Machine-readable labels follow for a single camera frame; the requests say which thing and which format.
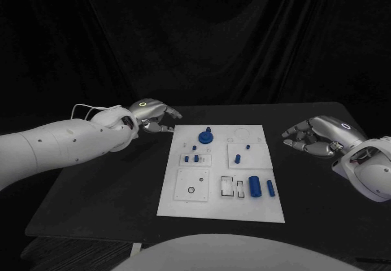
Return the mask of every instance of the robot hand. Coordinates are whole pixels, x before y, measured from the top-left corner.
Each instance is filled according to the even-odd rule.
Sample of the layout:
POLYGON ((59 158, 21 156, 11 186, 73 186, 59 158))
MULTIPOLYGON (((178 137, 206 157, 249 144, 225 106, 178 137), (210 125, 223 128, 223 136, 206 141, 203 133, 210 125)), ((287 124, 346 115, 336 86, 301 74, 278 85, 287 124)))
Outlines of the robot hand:
POLYGON ((174 119, 181 118, 181 114, 170 108, 170 106, 154 99, 140 100, 129 106, 128 111, 137 119, 137 124, 142 125, 142 129, 148 133, 173 132, 171 127, 158 125, 164 113, 167 113, 174 119))
POLYGON ((327 116, 317 116, 290 127, 282 137, 295 134, 295 140, 282 142, 295 150, 308 154, 330 158, 340 151, 346 154, 365 140, 365 136, 344 122, 327 116))

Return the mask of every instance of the robot forearm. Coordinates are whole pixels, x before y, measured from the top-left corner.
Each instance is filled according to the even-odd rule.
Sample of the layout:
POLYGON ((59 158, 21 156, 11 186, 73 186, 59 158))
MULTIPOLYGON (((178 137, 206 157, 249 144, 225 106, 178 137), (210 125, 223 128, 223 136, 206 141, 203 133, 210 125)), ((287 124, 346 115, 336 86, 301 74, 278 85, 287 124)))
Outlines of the robot forearm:
POLYGON ((106 128, 86 120, 57 121, 0 136, 0 190, 14 181, 54 168, 89 161, 125 148, 138 126, 106 128))

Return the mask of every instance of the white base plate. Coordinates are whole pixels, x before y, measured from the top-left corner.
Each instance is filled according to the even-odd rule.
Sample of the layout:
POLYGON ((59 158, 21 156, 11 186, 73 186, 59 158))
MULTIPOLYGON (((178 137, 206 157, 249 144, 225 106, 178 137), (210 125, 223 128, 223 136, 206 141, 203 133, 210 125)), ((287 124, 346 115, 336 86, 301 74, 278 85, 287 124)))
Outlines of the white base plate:
POLYGON ((168 152, 157 215, 284 223, 271 167, 262 125, 177 125, 168 152), (212 129, 213 141, 209 144, 200 144, 197 135, 204 131, 206 127, 212 129), (235 165, 230 165, 230 160, 235 161, 236 154, 229 155, 228 149, 233 150, 232 153, 241 152, 243 168, 235 167, 235 165, 241 164, 233 163, 235 165), (190 163, 183 165, 183 154, 197 154, 199 157, 210 155, 210 165, 209 163, 204 164, 204 167, 190 163), (178 170, 181 169, 190 169, 186 175, 193 176, 193 179, 184 178, 181 183, 177 183, 177 179, 180 179, 177 178, 178 170), (200 194, 199 198, 197 196, 190 198, 190 194, 186 195, 183 192, 187 186, 186 182, 194 183, 202 170, 209 173, 206 201, 202 201, 204 200, 203 194, 200 194), (222 196, 222 176, 232 177, 235 196, 222 196), (259 198, 249 196, 248 178, 251 176, 259 178, 262 191, 259 198), (268 194, 267 180, 272 181, 274 197, 268 194), (236 181, 242 181, 243 198, 236 196, 236 181))

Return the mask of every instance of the blue part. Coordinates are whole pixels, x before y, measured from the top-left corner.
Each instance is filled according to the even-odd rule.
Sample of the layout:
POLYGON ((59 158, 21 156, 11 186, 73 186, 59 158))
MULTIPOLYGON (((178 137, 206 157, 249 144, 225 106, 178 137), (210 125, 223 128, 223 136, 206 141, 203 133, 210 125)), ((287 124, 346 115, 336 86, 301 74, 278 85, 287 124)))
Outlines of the blue part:
POLYGON ((235 163, 238 164, 241 162, 241 155, 236 154, 235 163))
POLYGON ((254 198, 258 198, 262 195, 259 178, 256 176, 251 176, 248 178, 249 182, 249 193, 254 198))
POLYGON ((268 189, 269 196, 275 196, 271 180, 267 180, 267 189, 268 189))
POLYGON ((213 140, 213 135, 210 132, 202 132, 197 136, 197 141, 202 143, 202 144, 209 144, 213 140))

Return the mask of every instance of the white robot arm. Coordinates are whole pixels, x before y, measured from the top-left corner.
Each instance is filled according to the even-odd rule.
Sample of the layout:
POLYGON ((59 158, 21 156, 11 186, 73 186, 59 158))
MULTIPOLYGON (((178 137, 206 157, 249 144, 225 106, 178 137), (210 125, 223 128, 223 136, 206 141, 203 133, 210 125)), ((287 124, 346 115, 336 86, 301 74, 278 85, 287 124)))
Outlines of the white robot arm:
POLYGON ((297 141, 285 139, 285 145, 321 158, 340 152, 343 156, 331 163, 331 170, 370 200, 391 199, 391 137, 366 140, 349 124, 327 116, 300 122, 282 137, 292 134, 297 141))
POLYGON ((150 133, 171 132, 171 128, 158 125, 164 113, 181 118, 160 101, 144 99, 129 110, 121 106, 108 108, 90 121, 70 117, 28 131, 1 135, 0 190, 39 172, 79 164, 124 149, 137 138, 138 125, 150 133))

